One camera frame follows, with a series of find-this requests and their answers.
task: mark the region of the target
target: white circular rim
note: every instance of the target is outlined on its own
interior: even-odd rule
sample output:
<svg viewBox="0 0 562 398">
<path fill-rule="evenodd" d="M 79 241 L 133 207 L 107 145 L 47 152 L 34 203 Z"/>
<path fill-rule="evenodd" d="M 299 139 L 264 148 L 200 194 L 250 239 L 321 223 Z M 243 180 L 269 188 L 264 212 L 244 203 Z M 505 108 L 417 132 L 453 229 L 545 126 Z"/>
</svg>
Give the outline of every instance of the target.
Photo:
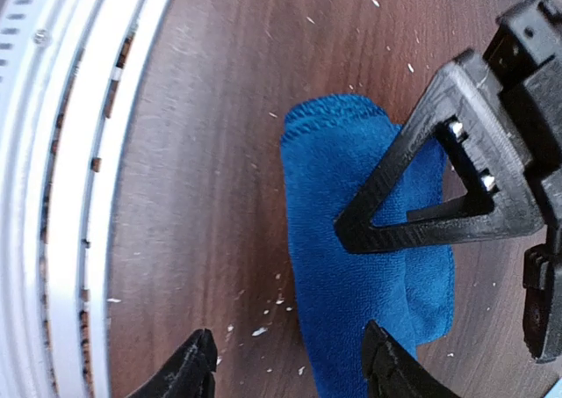
<svg viewBox="0 0 562 398">
<path fill-rule="evenodd" d="M 7 0 L 0 15 L 0 396 L 90 394 L 83 377 L 79 319 L 84 281 L 90 289 L 93 392 L 96 397 L 111 396 L 106 294 L 112 198 L 134 98 L 168 2 Z M 6 22 L 19 24 L 17 31 L 3 31 L 10 27 Z M 133 23 L 138 29 L 117 88 L 111 123 L 104 127 L 92 121 L 100 121 L 116 57 Z M 5 37 L 11 37 L 10 48 Z M 72 76 L 53 165 L 54 126 Z M 73 136 L 82 136 L 83 141 Z M 90 159 L 97 148 L 103 169 L 92 177 Z M 45 246 L 41 229 L 49 182 Z M 86 233 L 91 244 L 87 257 L 82 248 Z M 40 274 L 44 253 L 46 286 Z"/>
<path fill-rule="evenodd" d="M 121 151 L 132 115 L 133 103 L 142 72 L 169 0 L 146 0 L 137 20 L 137 30 L 119 79 L 110 118 L 97 157 L 100 171 L 94 176 L 88 221 L 86 277 L 90 290 L 90 356 L 96 398 L 111 396 L 107 343 L 108 251 L 112 226 L 112 208 Z"/>
</svg>

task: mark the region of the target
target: black triangular bracket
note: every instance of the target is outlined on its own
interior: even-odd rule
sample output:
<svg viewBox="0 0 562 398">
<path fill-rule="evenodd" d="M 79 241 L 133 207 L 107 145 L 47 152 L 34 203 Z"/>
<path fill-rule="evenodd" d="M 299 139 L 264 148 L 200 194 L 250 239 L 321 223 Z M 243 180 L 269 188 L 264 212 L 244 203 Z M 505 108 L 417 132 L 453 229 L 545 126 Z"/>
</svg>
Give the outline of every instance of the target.
<svg viewBox="0 0 562 398">
<path fill-rule="evenodd" d="M 378 167 L 335 221 L 348 252 L 529 235 L 544 225 L 524 175 L 531 154 L 501 105 L 501 89 L 472 50 L 436 73 Z M 430 138 L 443 145 L 468 193 L 412 212 L 407 223 L 374 226 L 374 214 Z"/>
</svg>

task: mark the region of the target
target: black plastic mount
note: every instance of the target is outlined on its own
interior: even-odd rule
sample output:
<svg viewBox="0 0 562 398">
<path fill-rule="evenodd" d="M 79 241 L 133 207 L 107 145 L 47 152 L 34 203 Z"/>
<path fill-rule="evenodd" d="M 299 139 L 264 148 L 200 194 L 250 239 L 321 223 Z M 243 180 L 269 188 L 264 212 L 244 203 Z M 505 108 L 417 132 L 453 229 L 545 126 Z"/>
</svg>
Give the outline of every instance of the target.
<svg viewBox="0 0 562 398">
<path fill-rule="evenodd" d="M 214 398 L 217 358 L 213 334 L 208 329 L 199 329 L 127 398 Z"/>
<path fill-rule="evenodd" d="M 369 398 L 458 398 L 374 321 L 365 328 L 361 361 Z"/>
<path fill-rule="evenodd" d="M 562 12 L 525 0 L 498 18 L 483 56 L 443 66 L 378 167 L 335 221 L 357 254 L 530 235 L 525 340 L 537 362 L 562 353 Z M 436 138 L 467 193 L 374 226 L 372 218 L 424 143 Z"/>
</svg>

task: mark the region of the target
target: wood grain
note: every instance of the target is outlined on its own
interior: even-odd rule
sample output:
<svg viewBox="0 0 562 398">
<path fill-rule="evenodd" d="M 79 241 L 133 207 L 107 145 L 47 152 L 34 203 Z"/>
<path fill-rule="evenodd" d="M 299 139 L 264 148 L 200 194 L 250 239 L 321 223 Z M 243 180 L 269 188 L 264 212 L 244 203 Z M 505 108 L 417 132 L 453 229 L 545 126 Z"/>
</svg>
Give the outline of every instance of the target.
<svg viewBox="0 0 562 398">
<path fill-rule="evenodd" d="M 515 2 L 377 1 L 173 0 L 119 181 L 114 396 L 200 327 L 220 349 L 219 398 L 317 396 L 296 310 L 286 309 L 296 303 L 282 117 L 305 99 L 354 91 L 403 122 L 436 69 L 466 47 L 483 50 Z M 556 379 L 522 342 L 522 254 L 541 240 L 455 248 L 455 326 L 420 356 L 464 397 L 539 397 Z"/>
</svg>

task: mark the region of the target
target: blue towel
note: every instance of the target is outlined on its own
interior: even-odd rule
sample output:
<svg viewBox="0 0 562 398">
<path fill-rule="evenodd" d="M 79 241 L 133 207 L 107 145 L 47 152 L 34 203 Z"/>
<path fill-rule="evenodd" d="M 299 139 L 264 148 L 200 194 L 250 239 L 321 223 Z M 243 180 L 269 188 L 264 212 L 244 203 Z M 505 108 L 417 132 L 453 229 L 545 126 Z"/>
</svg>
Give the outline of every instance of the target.
<svg viewBox="0 0 562 398">
<path fill-rule="evenodd" d="M 351 255 L 334 219 L 351 201 L 400 126 L 368 98 L 333 95 L 296 106 L 285 118 L 281 155 L 300 328 L 321 398 L 365 398 L 361 341 L 370 319 L 413 356 L 445 335 L 453 315 L 450 247 Z M 446 156 L 429 142 L 374 218 L 440 203 Z"/>
</svg>

